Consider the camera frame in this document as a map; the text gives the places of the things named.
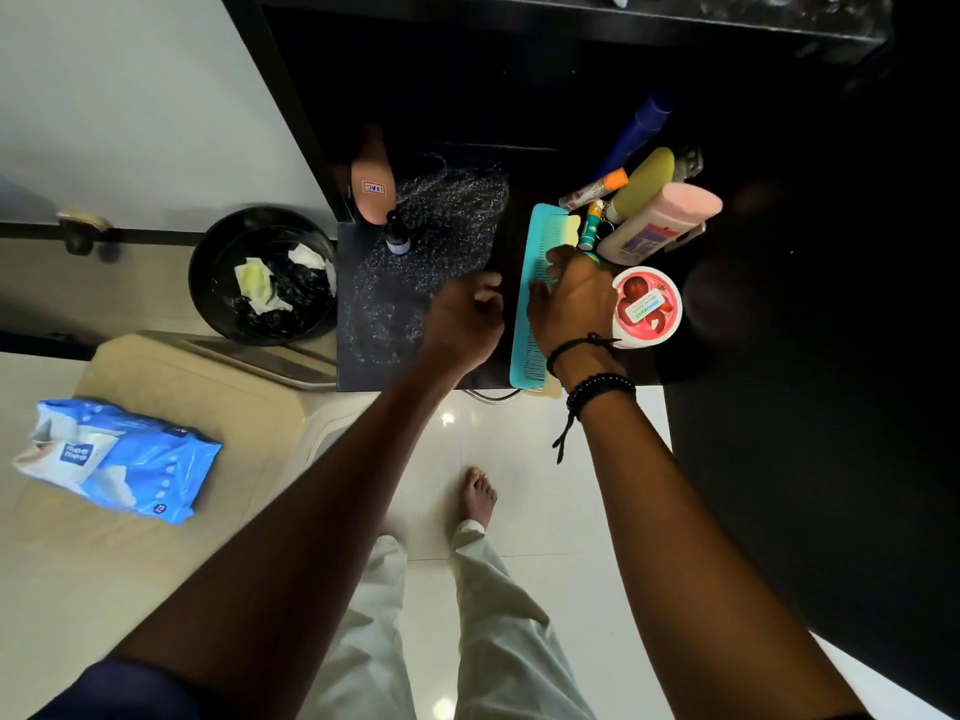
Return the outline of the person's right forearm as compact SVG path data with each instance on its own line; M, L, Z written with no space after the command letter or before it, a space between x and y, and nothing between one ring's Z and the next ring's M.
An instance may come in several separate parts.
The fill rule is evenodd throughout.
M576 393L631 614L676 720L872 720L678 467L623 375Z

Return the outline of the yellow-green bottle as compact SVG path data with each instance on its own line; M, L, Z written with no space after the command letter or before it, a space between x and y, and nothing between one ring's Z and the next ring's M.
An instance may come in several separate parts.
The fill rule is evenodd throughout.
M606 205L604 219L619 226L640 213L673 180L674 173L674 152L665 146L654 149L629 174L627 184L615 192Z

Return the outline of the orange-capped tube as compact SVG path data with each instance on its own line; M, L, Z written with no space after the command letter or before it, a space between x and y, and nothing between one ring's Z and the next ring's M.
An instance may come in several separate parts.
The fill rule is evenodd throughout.
M582 188L562 196L558 206L567 212L574 212L593 202L603 200L607 195L626 186L629 176L624 168L613 170Z

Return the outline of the crumpled white tissue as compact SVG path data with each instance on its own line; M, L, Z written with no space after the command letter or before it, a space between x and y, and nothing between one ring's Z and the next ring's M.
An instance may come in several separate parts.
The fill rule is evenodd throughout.
M337 296L337 271L332 260L324 258L303 243L299 243L295 248L289 250L288 258L296 265L304 266L311 271L324 273L331 296L334 298Z

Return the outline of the white bottle with pink cap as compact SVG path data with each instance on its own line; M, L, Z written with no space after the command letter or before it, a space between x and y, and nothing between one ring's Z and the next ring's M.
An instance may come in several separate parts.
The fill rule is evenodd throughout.
M719 214L723 205L717 194L697 185L666 183L644 208L600 241L597 256L619 266L638 266Z

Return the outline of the black bin liner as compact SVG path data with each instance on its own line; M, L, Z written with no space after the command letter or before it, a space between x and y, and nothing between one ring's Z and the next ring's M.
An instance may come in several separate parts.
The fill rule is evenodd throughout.
M237 341L258 345L282 345L306 338L335 316L337 295L330 293L323 272L292 263L289 251L304 244L335 263L331 241L321 232L270 225L251 229L235 238L213 260L213 302L222 308L224 328ZM260 258L271 270L278 295L293 306L291 312L256 315L240 295L234 267L247 257Z

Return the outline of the person's dark blue sleeve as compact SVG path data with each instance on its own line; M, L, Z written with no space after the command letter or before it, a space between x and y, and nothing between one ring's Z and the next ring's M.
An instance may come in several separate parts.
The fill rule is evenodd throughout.
M28 720L251 720L225 698L148 664L104 658Z

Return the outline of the person's bare foot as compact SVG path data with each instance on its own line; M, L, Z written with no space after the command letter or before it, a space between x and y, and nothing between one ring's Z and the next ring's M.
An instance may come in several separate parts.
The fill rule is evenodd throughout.
M498 493L486 472L478 467L469 468L463 478L459 496L459 520L480 526L485 532L491 522L498 502Z

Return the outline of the orange-brown bottle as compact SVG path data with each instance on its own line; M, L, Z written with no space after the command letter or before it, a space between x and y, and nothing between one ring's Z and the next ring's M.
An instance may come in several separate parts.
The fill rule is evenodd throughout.
M388 214L397 206L397 185L378 124L363 127L350 167L350 186L359 215L371 225L386 225Z

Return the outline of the black stone shelf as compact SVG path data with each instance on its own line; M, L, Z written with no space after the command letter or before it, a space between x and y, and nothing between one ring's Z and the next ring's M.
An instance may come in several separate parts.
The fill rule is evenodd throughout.
M257 0L268 9L658 47L745 46L853 64L895 38L893 0Z

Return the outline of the crumpled yellowish tissue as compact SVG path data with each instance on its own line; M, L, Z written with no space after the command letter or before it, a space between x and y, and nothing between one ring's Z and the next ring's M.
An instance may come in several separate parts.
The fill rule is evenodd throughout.
M246 262L234 266L234 275L240 296L255 315L293 311L293 306L279 296L273 273L260 258L246 257Z

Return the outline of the person's right hand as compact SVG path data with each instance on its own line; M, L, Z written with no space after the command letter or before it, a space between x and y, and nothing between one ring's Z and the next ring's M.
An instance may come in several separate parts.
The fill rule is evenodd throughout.
M554 280L550 314L528 319L541 352L553 359L553 375L561 381L577 373L626 375L611 346L587 342L593 334L613 337L613 277L572 245L553 248L546 258L547 274Z

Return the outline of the blue wet wipes packet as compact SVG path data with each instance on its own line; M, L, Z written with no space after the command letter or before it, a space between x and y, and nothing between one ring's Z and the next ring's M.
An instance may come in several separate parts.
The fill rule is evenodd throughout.
M165 420L90 399L40 400L21 474L101 508L181 525L222 443Z

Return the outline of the black round waste bin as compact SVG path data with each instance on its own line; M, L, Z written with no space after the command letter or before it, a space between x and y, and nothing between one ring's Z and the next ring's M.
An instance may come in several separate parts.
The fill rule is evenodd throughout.
M246 347L282 347L296 342L318 338L334 329L337 320L337 298L335 315L331 322L319 326L305 338L282 344L257 344L234 338L232 332L225 328L224 312L214 303L214 291L211 288L213 274L213 260L222 253L235 238L252 229L270 226L286 226L304 231L316 230L330 238L314 222L299 213L277 206L254 206L235 212L217 221L204 235L195 248L189 269L188 286L191 299L203 320L220 336L235 344Z

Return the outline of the round red white tub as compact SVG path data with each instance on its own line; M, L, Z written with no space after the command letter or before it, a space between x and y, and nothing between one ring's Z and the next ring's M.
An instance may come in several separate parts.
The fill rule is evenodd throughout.
M677 331L683 302L665 273L644 265L629 267L613 278L612 285L617 295L611 323L615 349L653 348Z

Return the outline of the dark blue bottle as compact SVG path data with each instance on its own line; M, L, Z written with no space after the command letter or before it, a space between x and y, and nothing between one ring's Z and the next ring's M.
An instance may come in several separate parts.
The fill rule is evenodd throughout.
M595 169L594 179L623 168L633 154L660 132L674 109L674 103L675 96L671 91L664 88L651 90Z

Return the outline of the person's cream trousers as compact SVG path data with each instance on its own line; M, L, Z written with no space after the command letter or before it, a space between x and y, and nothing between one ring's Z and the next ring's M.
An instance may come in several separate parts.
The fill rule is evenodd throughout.
M543 608L472 519L450 538L460 614L454 720L596 720ZM296 720L417 720L403 655L407 553L378 537Z

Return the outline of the small teal tube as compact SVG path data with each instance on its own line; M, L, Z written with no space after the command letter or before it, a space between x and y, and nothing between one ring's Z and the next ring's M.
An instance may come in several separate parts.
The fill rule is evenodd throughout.
M589 253L594 250L597 232L603 222L606 205L607 203L603 199L596 199L587 205L583 228L578 239L578 249L580 251Z

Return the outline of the beige plastic chair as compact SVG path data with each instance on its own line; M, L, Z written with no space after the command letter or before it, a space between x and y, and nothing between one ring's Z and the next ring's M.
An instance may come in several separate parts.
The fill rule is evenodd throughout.
M97 399L222 444L173 526L99 508L18 473L37 402ZM368 404L302 391L154 334L90 362L0 353L0 720L23 720L108 653Z

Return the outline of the person's left forearm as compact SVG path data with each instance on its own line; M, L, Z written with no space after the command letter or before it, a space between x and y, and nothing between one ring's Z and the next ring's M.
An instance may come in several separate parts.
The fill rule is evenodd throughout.
M451 345L424 346L111 657L210 690L255 720L295 718L427 423L484 360Z

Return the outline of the metal door stopper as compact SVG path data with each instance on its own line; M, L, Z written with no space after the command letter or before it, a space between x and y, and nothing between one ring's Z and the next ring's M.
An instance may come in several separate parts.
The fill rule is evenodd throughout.
M67 253L89 256L102 237L113 229L104 217L60 209L55 214Z

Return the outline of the person's left hand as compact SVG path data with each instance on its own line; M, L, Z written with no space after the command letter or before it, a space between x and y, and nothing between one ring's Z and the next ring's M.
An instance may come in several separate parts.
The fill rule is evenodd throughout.
M452 303L451 281L430 301L417 361L449 379L462 379L483 365L505 331L502 314L459 312Z

